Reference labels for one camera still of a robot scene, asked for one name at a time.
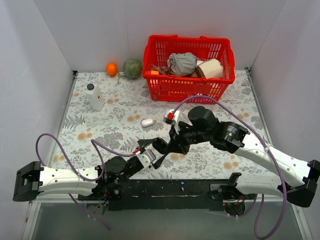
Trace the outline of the white earbud charging case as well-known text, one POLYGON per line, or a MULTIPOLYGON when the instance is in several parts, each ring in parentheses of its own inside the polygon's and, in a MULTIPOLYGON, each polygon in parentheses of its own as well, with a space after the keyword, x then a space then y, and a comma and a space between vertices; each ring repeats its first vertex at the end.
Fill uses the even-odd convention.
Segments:
POLYGON ((146 118, 143 119, 140 124, 143 128, 146 128, 152 126, 154 124, 154 120, 152 118, 146 118))

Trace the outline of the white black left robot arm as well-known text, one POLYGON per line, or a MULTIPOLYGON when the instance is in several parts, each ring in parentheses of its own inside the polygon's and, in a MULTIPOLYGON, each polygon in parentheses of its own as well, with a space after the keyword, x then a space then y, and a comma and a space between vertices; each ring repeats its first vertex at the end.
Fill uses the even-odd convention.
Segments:
POLYGON ((148 145, 164 155, 168 144, 159 137, 141 139, 128 160, 117 155, 89 168, 58 169, 33 161, 16 172, 13 201, 29 202, 37 196, 52 194, 92 196, 101 200, 112 193, 112 188, 120 189, 118 181, 127 181, 147 168, 159 167, 160 162, 152 150, 146 148, 148 145))

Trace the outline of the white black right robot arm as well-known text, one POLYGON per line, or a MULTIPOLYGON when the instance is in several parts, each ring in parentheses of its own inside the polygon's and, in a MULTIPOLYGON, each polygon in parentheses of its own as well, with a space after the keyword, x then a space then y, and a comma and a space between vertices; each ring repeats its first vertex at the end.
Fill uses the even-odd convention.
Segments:
POLYGON ((179 111, 168 110, 164 122, 171 124, 170 143, 186 154, 190 145, 209 142, 214 148, 246 158, 272 172, 273 176, 232 173, 225 185, 213 190, 216 198, 237 199, 249 194, 285 196, 290 203, 308 208, 317 190, 320 163, 291 157, 264 146, 253 132, 234 122, 219 121, 209 109, 194 107, 188 113, 191 124, 180 120, 179 111))

